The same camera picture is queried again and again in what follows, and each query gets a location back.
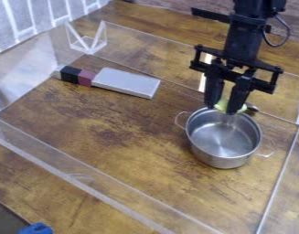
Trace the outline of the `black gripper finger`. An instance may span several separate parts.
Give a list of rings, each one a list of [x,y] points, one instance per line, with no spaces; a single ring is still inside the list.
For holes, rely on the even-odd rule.
[[[223,90],[223,77],[221,75],[221,68],[215,65],[210,65],[206,72],[206,91],[205,91],[205,104],[209,109],[213,109],[218,103]]]
[[[227,104],[227,113],[237,114],[242,109],[251,92],[251,77],[241,76],[235,80],[231,96]]]

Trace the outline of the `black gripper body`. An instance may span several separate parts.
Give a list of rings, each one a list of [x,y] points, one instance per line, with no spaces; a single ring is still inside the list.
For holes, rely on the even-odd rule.
[[[191,61],[190,68],[207,74],[210,72],[210,64],[201,60],[203,53],[214,57],[213,61],[222,68],[221,75],[225,80],[235,82],[237,78],[241,76],[251,77],[251,90],[258,90],[265,93],[273,94],[277,88],[278,76],[283,73],[283,69],[279,66],[270,65],[261,61],[258,58],[251,61],[234,60],[223,56],[223,51],[215,48],[207,48],[203,45],[197,45],[194,47],[195,55]],[[270,80],[261,80],[255,76],[258,70],[265,70],[271,72]]]

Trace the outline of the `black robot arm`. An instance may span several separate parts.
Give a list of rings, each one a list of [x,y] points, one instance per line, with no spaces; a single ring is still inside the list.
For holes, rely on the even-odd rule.
[[[205,104],[214,109],[221,101],[225,81],[231,81],[233,87],[227,102],[227,114],[237,114],[254,90],[274,93],[278,75],[283,69],[258,59],[262,40],[270,47],[266,37],[266,21],[274,17],[290,29],[278,13],[286,10],[288,0],[234,0],[234,12],[229,15],[230,27],[223,50],[197,45],[190,68],[203,72],[206,81]]]

